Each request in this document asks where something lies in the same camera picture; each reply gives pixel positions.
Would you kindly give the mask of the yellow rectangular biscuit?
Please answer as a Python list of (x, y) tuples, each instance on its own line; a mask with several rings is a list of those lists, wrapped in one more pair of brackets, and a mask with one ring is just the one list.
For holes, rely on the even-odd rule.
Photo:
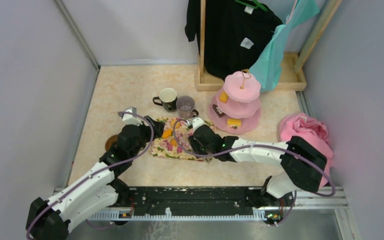
[(227, 103), (229, 96), (225, 91), (221, 91), (218, 99), (221, 103), (225, 104)]

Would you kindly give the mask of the yellow layered cake slice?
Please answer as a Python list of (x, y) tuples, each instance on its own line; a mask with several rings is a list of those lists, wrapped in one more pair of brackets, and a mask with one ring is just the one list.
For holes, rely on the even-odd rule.
[(238, 129), (242, 126), (242, 120), (236, 118), (228, 118), (226, 124), (232, 129)]

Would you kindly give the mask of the chocolate triangle cake slice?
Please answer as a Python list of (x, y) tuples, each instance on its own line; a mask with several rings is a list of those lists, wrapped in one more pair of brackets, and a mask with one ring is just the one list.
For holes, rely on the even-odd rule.
[(212, 105), (212, 109), (213, 111), (215, 112), (215, 114), (219, 117), (219, 118), (222, 118), (225, 113), (218, 107), (218, 105), (216, 104), (213, 104)]

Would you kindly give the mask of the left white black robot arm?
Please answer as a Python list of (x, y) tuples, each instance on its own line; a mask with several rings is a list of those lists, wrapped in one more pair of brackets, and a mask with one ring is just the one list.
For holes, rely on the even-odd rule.
[(118, 177), (146, 153), (165, 124), (149, 116), (120, 112), (125, 123), (117, 140), (82, 177), (57, 194), (35, 199), (26, 221), (28, 240), (65, 240), (82, 222), (100, 210), (130, 200), (130, 188)]

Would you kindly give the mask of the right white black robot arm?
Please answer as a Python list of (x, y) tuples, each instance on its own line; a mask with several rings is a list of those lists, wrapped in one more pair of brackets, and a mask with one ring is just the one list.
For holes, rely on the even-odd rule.
[(192, 129), (190, 142), (195, 154), (210, 155), (221, 162), (253, 162), (283, 169), (264, 184), (261, 199), (267, 206), (275, 206), (281, 197), (295, 190), (317, 193), (327, 178), (327, 158), (300, 136), (283, 142), (256, 142), (237, 136), (221, 137), (206, 124)]

